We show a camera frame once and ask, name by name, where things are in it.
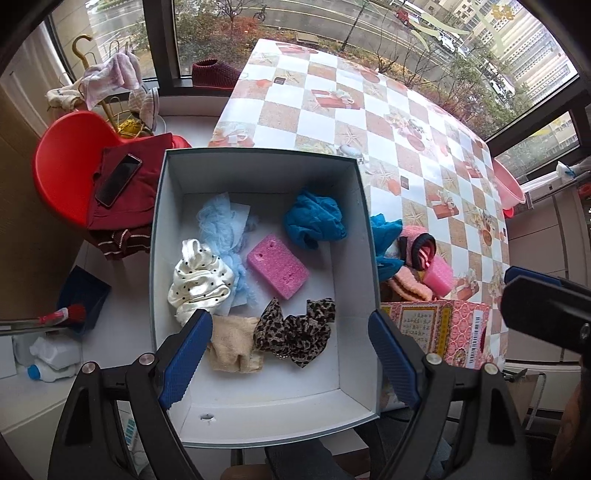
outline maroon clothing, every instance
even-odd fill
[[[103,150],[102,161],[94,175],[87,227],[107,259],[118,260],[150,250],[160,171],[164,152],[172,144],[172,134],[163,134]],[[106,208],[96,200],[95,193],[127,154],[139,158],[142,165],[111,208]]]

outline white polka dot scrunchie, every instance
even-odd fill
[[[230,294],[234,273],[199,240],[184,240],[181,251],[183,258],[174,267],[168,302],[177,309],[176,319],[184,326],[197,309],[215,312]]]

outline bicycle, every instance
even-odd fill
[[[255,13],[255,14],[254,14],[252,17],[253,17],[255,20],[260,20],[261,22],[264,22],[264,21],[265,21],[265,18],[266,18],[266,16],[265,16],[265,10],[266,10],[266,9],[267,9],[267,5],[265,5],[265,4],[262,4],[262,5],[261,5],[261,11],[260,11],[260,12],[257,12],[257,13]]]

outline metal bolt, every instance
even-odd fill
[[[139,363],[142,365],[152,365],[154,363],[155,356],[153,353],[145,353],[139,357]]]
[[[436,353],[428,353],[427,362],[429,362],[432,365],[439,365],[442,362],[442,360],[441,357]]]
[[[495,364],[485,364],[484,371],[489,375],[496,375],[499,372],[499,369]]]
[[[95,371],[95,368],[96,368],[96,363],[86,362],[84,365],[82,365],[82,373],[91,374],[93,371]]]
[[[579,333],[579,338],[581,339],[581,342],[585,342],[587,340],[587,338],[589,338],[589,335],[591,335],[591,325],[588,323],[585,323],[581,327],[581,331]]]

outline light blue cloth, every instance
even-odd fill
[[[384,215],[379,213],[369,218],[374,236],[375,261],[378,265],[378,280],[385,281],[392,278],[404,262],[399,258],[386,257],[386,250],[402,232],[402,220],[387,222]]]
[[[319,241],[334,242],[347,236],[336,201],[304,189],[285,214],[287,235],[298,247],[316,250]]]
[[[242,221],[237,217],[237,212],[232,209],[227,193],[209,199],[197,214],[197,221],[201,229],[199,240],[208,244],[212,252],[220,256],[234,273],[234,285],[232,286],[234,298],[241,294],[245,294],[247,297],[251,296],[246,282],[246,268],[239,252],[245,240],[242,232],[253,229],[253,222],[256,222],[252,216],[248,216],[248,220],[243,218]]]

